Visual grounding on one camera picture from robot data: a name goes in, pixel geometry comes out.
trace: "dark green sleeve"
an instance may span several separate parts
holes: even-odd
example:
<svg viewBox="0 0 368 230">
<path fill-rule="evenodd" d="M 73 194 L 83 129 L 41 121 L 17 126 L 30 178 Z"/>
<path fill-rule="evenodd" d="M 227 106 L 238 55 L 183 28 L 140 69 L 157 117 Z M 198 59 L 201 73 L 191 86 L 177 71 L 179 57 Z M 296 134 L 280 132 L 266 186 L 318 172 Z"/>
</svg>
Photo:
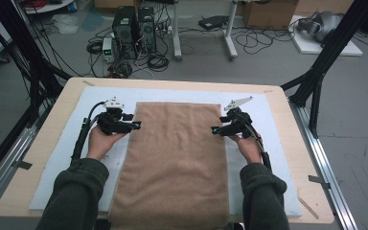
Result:
<svg viewBox="0 0 368 230">
<path fill-rule="evenodd" d="M 53 193 L 36 229 L 91 230 L 98 202 L 109 176 L 106 166 L 94 159 L 80 159 L 55 181 Z"/>
<path fill-rule="evenodd" d="M 263 164 L 252 163 L 241 169 L 241 188 L 245 229 L 289 229 L 283 206 L 286 182 Z"/>
</svg>

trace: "desk leg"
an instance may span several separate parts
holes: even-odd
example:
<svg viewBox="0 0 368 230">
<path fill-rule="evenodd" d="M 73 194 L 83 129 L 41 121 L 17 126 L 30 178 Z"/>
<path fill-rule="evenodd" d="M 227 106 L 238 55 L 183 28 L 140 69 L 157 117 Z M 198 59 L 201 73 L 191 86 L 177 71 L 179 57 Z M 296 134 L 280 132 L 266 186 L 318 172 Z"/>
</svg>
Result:
<svg viewBox="0 0 368 230">
<path fill-rule="evenodd" d="M 236 8 L 238 6 L 238 1 L 232 1 L 231 10 L 229 12 L 229 24 L 228 29 L 223 31 L 223 35 L 225 37 L 226 44 L 228 45 L 230 60 L 238 57 L 238 53 L 236 52 L 234 42 L 232 41 L 231 33 L 232 27 L 234 25 L 234 18 L 236 14 Z"/>
<path fill-rule="evenodd" d="M 172 36 L 172 44 L 174 45 L 174 57 L 177 61 L 182 60 L 180 37 L 178 35 L 178 0 L 174 1 L 174 28 Z"/>
</svg>

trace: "desk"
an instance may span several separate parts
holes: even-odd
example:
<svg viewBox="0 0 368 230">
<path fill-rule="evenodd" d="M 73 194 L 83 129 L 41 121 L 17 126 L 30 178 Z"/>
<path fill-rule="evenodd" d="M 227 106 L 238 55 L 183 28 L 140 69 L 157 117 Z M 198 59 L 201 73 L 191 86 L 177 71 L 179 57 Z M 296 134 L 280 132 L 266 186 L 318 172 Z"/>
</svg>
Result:
<svg viewBox="0 0 368 230">
<path fill-rule="evenodd" d="M 174 45 L 174 57 L 178 61 L 182 60 L 181 56 L 181 46 L 180 46 L 180 38 L 178 35 L 178 4 L 179 0 L 174 0 L 174 31 L 172 35 L 172 43 Z M 229 11 L 229 21 L 227 30 L 223 31 L 223 37 L 225 38 L 225 42 L 229 49 L 229 59 L 233 60 L 238 56 L 236 52 L 234 42 L 232 41 L 231 33 L 232 33 L 232 26 L 234 24 L 234 18 L 236 14 L 236 8 L 238 6 L 238 0 L 232 0 L 232 4 Z"/>
<path fill-rule="evenodd" d="M 72 78 L 50 112 L 36 136 L 24 161 L 33 164 L 28 170 L 17 170 L 10 185 L 0 199 L 1 217 L 40 217 L 41 212 L 30 211 L 29 204 L 35 194 L 43 169 L 58 142 L 68 118 L 86 86 L 135 87 L 152 89 L 180 89 L 197 91 L 224 91 L 265 94 L 270 104 L 284 152 L 288 161 L 299 200 L 303 203 L 303 216 L 290 222 L 331 223 L 334 215 L 320 184 L 309 182 L 309 175 L 317 175 L 301 133 L 294 120 L 288 100 L 279 86 L 228 83 L 205 83 L 161 80 L 111 80 Z"/>
</svg>

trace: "desktop computer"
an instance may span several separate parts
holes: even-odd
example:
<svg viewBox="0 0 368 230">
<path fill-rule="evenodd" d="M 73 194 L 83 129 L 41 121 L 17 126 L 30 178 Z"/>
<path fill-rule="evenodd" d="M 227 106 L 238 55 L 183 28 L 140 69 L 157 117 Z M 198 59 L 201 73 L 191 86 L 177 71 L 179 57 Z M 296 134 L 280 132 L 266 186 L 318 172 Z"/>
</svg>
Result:
<svg viewBox="0 0 368 230">
<path fill-rule="evenodd" d="M 116 40 L 136 42 L 139 39 L 139 25 L 135 8 L 130 6 L 118 7 L 113 19 L 112 30 Z"/>
<path fill-rule="evenodd" d="M 139 8 L 137 12 L 142 49 L 149 53 L 156 52 L 156 34 L 154 28 L 154 9 L 150 7 Z"/>
</svg>

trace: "hand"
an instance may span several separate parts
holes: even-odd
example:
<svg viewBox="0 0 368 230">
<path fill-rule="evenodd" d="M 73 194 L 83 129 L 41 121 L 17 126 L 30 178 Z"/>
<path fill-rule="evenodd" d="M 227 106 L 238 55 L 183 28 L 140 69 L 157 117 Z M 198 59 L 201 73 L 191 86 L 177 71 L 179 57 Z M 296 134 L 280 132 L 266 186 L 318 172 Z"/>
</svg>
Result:
<svg viewBox="0 0 368 230">
<path fill-rule="evenodd" d="M 241 138 L 237 135 L 229 136 L 236 144 L 238 144 L 238 148 L 241 151 L 241 154 L 246 159 L 247 164 L 250 163 L 261 163 L 261 150 L 259 144 L 257 143 L 254 137 L 249 138 Z"/>
<path fill-rule="evenodd" d="M 98 126 L 91 129 L 89 133 L 88 154 L 86 158 L 101 160 L 112 148 L 113 144 L 126 136 L 127 133 L 105 135 Z"/>
</svg>

